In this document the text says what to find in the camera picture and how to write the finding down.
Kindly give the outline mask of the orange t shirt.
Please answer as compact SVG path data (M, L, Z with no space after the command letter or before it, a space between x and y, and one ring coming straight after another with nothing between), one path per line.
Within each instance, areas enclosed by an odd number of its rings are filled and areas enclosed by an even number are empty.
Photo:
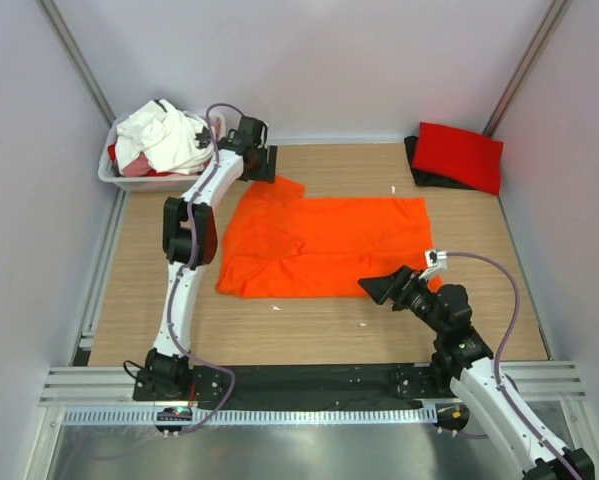
M222 240L215 289L242 299L360 297L359 279L426 267L422 197L307 198L278 177L242 196Z

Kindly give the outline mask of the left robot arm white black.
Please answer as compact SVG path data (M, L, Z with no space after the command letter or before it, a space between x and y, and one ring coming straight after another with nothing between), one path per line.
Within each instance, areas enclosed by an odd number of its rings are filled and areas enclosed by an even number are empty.
M236 181L275 180L277 148L267 145L268 125L250 116L213 146L200 178L163 208L162 249L168 285L162 320L144 366L136 374L133 398L178 400L193 386L189 366L191 321L198 290L218 248L214 209Z

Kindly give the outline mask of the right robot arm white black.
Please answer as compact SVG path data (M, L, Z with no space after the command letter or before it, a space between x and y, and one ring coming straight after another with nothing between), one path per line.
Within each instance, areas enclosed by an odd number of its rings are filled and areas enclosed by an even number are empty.
M358 285L378 305L408 310L436 334L429 381L455 395L483 428L515 479L593 479L595 466L582 448L569 447L533 412L507 378L500 359L472 324L468 293L459 284L432 291L407 266Z

